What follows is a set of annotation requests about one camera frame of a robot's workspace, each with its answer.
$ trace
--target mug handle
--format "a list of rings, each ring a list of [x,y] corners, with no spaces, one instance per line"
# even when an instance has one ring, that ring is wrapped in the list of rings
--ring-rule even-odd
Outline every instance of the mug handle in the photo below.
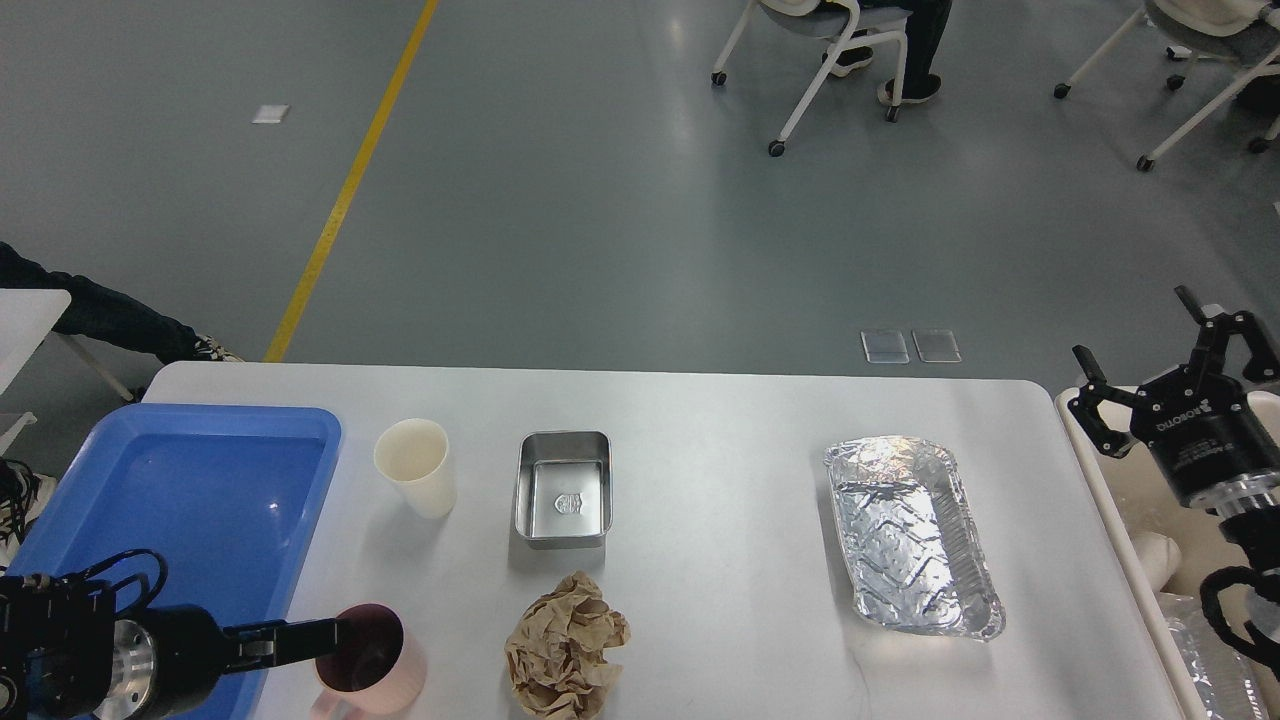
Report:
[[[333,711],[342,705],[342,698],[330,693],[329,691],[320,691],[320,696],[316,697],[315,703],[311,705],[311,720],[329,720],[333,716]],[[356,707],[348,706],[347,714],[343,720],[364,720],[365,711]]]

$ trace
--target person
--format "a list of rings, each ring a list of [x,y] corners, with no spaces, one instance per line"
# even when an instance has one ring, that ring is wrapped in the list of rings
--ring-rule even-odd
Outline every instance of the person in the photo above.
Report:
[[[942,87],[942,78],[932,74],[933,55],[942,42],[942,31],[947,27],[951,14],[951,0],[860,0],[867,8],[902,8],[910,10],[906,19],[906,73],[902,81],[902,104],[919,105],[928,102]],[[849,73],[872,64],[870,47],[845,50],[836,58],[831,74],[845,77]],[[876,88],[881,105],[888,105],[893,96],[893,81]]]
[[[65,290],[72,302],[54,325],[124,350],[148,352],[168,365],[178,360],[242,361],[216,340],[156,313],[142,302],[83,275],[49,272],[0,242],[0,287]]]

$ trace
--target chair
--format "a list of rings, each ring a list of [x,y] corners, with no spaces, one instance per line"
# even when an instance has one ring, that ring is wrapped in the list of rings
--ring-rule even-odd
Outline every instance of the chair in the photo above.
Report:
[[[1176,91],[1183,86],[1185,76],[1192,68],[1194,68],[1197,60],[1202,58],[1222,60],[1240,68],[1235,78],[1231,79],[1231,83],[1228,85],[1222,92],[1210,100],[1207,105],[1201,108],[1198,113],[1192,115],[1190,119],[1183,123],[1181,127],[1174,131],[1174,133],[1156,146],[1155,150],[1138,158],[1138,169],[1144,173],[1149,172],[1156,164],[1156,160],[1167,152],[1169,149],[1171,149],[1187,133],[1194,129],[1201,120],[1208,117],[1208,114],[1216,110],[1220,105],[1234,97],[1251,81],[1260,77],[1280,74],[1280,65],[1271,64],[1277,56],[1280,56],[1280,31],[1277,31],[1272,24],[1267,24],[1272,23],[1272,18],[1267,18],[1266,12],[1262,12],[1261,14],[1252,12],[1261,10],[1265,4],[1260,3],[1253,5],[1251,3],[1226,1],[1220,4],[1202,4],[1203,10],[1206,10],[1203,15],[1187,13],[1183,9],[1185,5],[1187,3],[1178,3],[1175,0],[1165,0],[1158,4],[1157,0],[1144,0],[1143,6],[1138,8],[1138,10],[1120,26],[1120,29],[1107,38],[1107,41],[1103,42],[1102,46],[1098,47],[1093,55],[1091,55],[1089,59],[1085,60],[1070,78],[1068,78],[1066,82],[1059,83],[1053,88],[1053,97],[1057,97],[1059,100],[1066,97],[1071,88],[1098,61],[1098,59],[1115,47],[1120,38],[1142,20],[1143,15],[1151,18],[1151,22],[1171,40],[1190,49],[1187,70],[1181,74],[1172,74],[1165,79],[1165,86],[1170,91]],[[1253,18],[1257,17],[1261,17],[1267,22],[1254,23]],[[1170,59],[1174,59],[1175,55],[1172,49],[1166,50],[1166,53],[1169,53]],[[1267,129],[1265,136],[1254,137],[1249,141],[1249,151],[1266,151],[1276,136],[1280,136],[1280,118],[1276,118],[1276,120],[1271,123],[1271,127]]]
[[[778,137],[769,142],[769,155],[778,158],[786,151],[787,138],[795,129],[800,117],[809,108],[818,94],[818,88],[827,79],[827,74],[836,64],[836,58],[845,50],[855,47],[870,47],[883,42],[897,44],[897,70],[893,76],[893,96],[884,119],[897,122],[897,110],[902,104],[902,76],[906,70],[906,33],[902,26],[911,14],[901,8],[869,8],[863,10],[858,0],[748,0],[742,17],[733,26],[733,32],[728,36],[728,42],[721,50],[716,67],[712,69],[712,85],[719,87],[724,85],[724,63],[728,61],[733,46],[737,45],[742,31],[746,28],[751,12],[759,5],[764,13],[783,28],[818,37],[831,42],[827,47],[827,59],[818,68],[818,74],[809,83],[800,104],[792,110],[787,124],[782,127]]]

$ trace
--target yellow floor line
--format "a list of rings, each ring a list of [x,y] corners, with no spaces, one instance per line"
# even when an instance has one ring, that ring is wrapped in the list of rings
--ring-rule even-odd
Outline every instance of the yellow floor line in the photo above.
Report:
[[[390,117],[392,108],[396,106],[396,99],[399,97],[404,77],[408,74],[410,65],[413,64],[413,56],[417,55],[417,46],[422,42],[422,33],[426,32],[426,26],[431,24],[431,15],[435,14],[438,1],[426,0],[426,5],[422,6],[422,14],[417,17],[417,24],[413,26],[413,33],[408,37],[408,45],[404,46],[399,64],[396,65],[396,72],[392,73],[392,79],[387,83],[387,92],[383,92],[383,101],[378,104],[378,111],[374,113],[374,122],[369,126],[369,131],[365,132],[365,140],[360,143],[360,151],[356,152],[356,159],[351,163],[347,181],[342,183],[338,200],[333,204],[333,210],[329,211],[329,220],[325,222],[324,231],[320,232],[320,240],[316,241],[316,246],[311,251],[311,259],[307,260],[307,266],[302,270],[302,279],[298,281],[298,286],[293,290],[289,306],[285,307],[284,316],[280,318],[280,324],[275,328],[275,337],[271,338],[271,346],[266,350],[266,356],[262,357],[264,363],[279,363],[284,360],[284,354],[289,350],[293,332],[298,329],[298,320],[302,319],[302,313],[307,309],[307,301],[311,300],[311,291],[315,290],[316,281],[320,279],[320,272],[324,270],[324,264],[329,259],[329,251],[333,250],[333,242],[338,238],[338,231],[342,229],[342,222],[347,218],[351,201],[356,196],[356,191],[360,190],[360,181],[365,177],[365,169],[369,168],[369,160],[374,156],[374,150],[378,149],[378,140],[383,136],[383,128],[387,127],[387,118]]]

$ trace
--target black cable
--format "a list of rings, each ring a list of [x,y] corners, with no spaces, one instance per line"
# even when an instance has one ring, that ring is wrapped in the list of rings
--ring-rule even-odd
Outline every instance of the black cable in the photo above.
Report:
[[[1217,637],[1240,655],[1271,669],[1280,667],[1280,648],[1263,647],[1242,638],[1235,634],[1230,623],[1226,621],[1226,616],[1222,615],[1222,602],[1219,594],[1233,585],[1249,585],[1263,597],[1272,596],[1275,589],[1266,577],[1252,568],[1234,565],[1213,570],[1201,583],[1201,607],[1210,628],[1213,628]]]
[[[27,539],[27,511],[36,501],[38,489],[40,478],[31,465],[0,457],[0,514],[5,509],[9,511],[8,518],[0,521],[0,539],[10,536],[17,536],[18,542]]]
[[[169,562],[166,562],[164,556],[161,556],[159,552],[145,547],[125,550],[124,552],[116,552],[115,555],[108,557],[106,560],[102,560],[101,562],[95,562],[93,565],[90,565],[88,568],[81,570],[79,573],[69,573],[59,579],[72,584],[84,583],[88,582],[95,575],[100,575],[110,570],[111,568],[119,565],[124,560],[128,560],[131,557],[138,557],[142,555],[147,555],[155,559],[156,566],[159,568],[156,573],[156,582],[155,584],[151,584],[145,573],[136,573],[133,575],[129,575],[124,580],[115,583],[115,585],[111,587],[113,591],[119,592],[120,589],[124,589],[133,583],[138,583],[138,598],[131,602],[123,610],[115,611],[116,618],[123,618],[129,612],[142,610],[143,607],[151,605],[151,602],[156,598],[156,596],[160,594],[160,591],[164,589],[164,584],[169,579]]]

